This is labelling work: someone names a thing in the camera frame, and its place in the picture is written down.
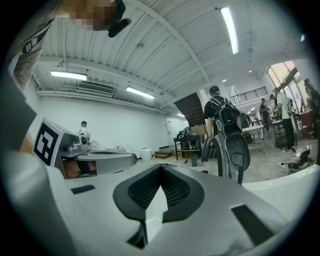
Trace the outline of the person's left hand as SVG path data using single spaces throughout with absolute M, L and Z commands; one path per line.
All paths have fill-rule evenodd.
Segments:
M 62 163 L 65 175 L 68 179 L 77 179 L 97 174 L 95 161 L 78 161 L 66 159 Z

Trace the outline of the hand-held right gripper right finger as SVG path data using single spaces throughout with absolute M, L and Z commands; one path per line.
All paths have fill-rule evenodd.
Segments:
M 201 206 L 187 219 L 164 223 L 146 246 L 150 256 L 265 256 L 289 222 L 235 181 L 175 167 L 203 187 Z

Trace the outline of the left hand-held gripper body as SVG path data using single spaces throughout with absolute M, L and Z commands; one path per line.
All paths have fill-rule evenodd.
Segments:
M 33 153 L 47 166 L 59 169 L 67 178 L 63 159 L 74 159 L 90 151 L 84 135 L 76 135 L 62 126 L 44 118 L 38 129 Z

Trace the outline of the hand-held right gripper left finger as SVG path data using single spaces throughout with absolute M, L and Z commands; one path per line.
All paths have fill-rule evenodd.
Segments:
M 115 174 L 65 180 L 54 167 L 37 168 L 39 227 L 56 256 L 160 256 L 154 243 L 138 248 L 132 238 L 142 224 L 124 216 L 116 206 L 116 185 L 150 167 L 136 164 Z

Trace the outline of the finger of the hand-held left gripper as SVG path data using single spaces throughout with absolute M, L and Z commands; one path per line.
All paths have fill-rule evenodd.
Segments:
M 95 162 L 97 174 L 111 174 L 130 168 L 137 163 L 134 153 L 112 150 L 90 150 L 75 157 L 76 161 Z

